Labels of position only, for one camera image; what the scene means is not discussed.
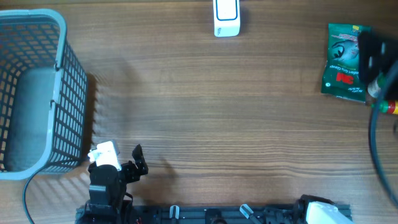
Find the green 3M gloves packet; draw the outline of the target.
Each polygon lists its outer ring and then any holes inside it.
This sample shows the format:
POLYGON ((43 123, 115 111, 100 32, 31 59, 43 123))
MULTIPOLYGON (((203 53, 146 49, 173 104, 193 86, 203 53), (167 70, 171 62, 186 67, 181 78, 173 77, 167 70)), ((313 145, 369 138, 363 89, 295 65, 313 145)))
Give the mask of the green 3M gloves packet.
POLYGON ((358 36, 369 26, 329 24, 326 65, 321 93, 351 101, 366 101, 365 86, 359 80, 358 36))

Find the red sauce bottle green cap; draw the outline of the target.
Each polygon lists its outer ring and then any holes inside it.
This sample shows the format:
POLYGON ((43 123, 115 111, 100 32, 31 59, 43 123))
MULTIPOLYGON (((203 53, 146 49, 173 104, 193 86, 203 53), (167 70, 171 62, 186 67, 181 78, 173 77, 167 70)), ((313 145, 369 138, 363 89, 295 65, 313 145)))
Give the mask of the red sauce bottle green cap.
POLYGON ((398 115, 397 100, 382 100, 378 110, 380 113, 398 115))

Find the green round lid container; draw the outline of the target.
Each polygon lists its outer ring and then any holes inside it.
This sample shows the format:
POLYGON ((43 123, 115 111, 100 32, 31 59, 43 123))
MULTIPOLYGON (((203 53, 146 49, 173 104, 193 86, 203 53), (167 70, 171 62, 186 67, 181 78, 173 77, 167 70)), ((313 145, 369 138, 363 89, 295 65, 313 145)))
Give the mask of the green round lid container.
POLYGON ((386 82, 386 77, 383 73, 380 73, 377 78, 375 78, 369 85, 368 85, 368 94, 373 97, 377 98, 379 93, 381 92, 381 88, 384 86, 386 82))

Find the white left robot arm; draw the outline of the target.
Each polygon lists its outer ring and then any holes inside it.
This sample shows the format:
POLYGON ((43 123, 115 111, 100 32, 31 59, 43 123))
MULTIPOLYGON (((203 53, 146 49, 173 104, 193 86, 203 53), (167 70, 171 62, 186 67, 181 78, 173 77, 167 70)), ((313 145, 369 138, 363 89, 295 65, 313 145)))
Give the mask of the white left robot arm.
POLYGON ((132 150, 133 161, 121 164, 114 141, 97 145, 88 153, 90 158, 89 195, 76 223, 142 223, 132 206, 133 197, 127 184, 137 182, 148 174, 141 145, 132 150))

